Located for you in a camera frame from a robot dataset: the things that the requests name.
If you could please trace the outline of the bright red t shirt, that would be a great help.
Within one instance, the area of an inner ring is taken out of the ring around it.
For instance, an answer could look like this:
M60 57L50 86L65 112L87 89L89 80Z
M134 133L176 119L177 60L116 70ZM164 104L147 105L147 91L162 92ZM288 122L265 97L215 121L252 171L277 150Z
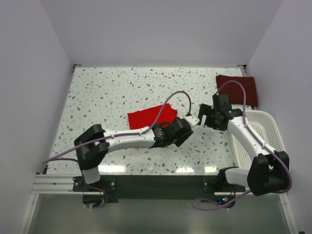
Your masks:
M127 116L132 132L147 131L140 136L131 136L131 148L164 148L172 144L165 128L175 121L177 110L170 104L128 113Z

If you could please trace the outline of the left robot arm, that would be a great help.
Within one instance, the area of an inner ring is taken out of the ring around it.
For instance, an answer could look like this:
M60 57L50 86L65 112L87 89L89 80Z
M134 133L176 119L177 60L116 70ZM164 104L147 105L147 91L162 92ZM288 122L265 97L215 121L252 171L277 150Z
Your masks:
M197 117L188 115L169 124L127 131L104 130L100 124L93 125L74 141L84 186L89 191L100 188L98 166L106 154L129 148L165 148L172 144L179 147L194 133L198 123Z

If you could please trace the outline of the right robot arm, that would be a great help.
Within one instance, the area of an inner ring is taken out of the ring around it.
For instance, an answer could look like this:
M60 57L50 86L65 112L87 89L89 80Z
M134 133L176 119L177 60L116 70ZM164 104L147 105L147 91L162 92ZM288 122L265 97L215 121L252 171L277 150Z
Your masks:
M228 167L219 170L217 186L227 192L234 185L248 187L255 196L285 193L292 186L290 160L253 129L245 109L233 109L228 95L213 95L213 105L200 104L199 124L228 131L243 146L251 159L249 169Z

